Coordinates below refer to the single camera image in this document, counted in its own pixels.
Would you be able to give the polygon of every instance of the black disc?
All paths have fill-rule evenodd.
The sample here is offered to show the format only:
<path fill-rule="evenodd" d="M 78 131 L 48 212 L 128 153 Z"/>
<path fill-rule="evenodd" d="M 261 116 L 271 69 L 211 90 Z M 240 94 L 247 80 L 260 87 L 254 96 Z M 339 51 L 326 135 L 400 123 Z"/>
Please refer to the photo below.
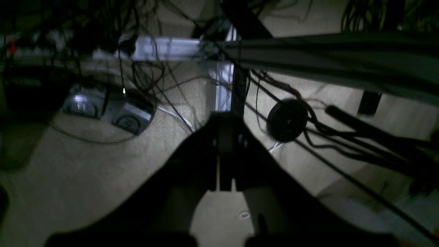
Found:
<path fill-rule="evenodd" d="M 292 142 L 305 130 L 308 111 L 295 99 L 277 103 L 267 118 L 268 133 L 278 142 Z"/>

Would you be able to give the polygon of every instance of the black round puck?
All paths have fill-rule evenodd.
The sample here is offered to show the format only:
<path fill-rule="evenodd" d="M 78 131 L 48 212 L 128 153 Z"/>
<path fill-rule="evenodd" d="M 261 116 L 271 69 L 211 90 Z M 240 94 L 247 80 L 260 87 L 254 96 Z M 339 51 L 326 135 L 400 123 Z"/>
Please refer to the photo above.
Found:
<path fill-rule="evenodd" d="M 305 130 L 308 111 L 296 99 L 284 99 L 277 103 L 267 118 L 268 133 L 278 142 L 292 142 Z"/>

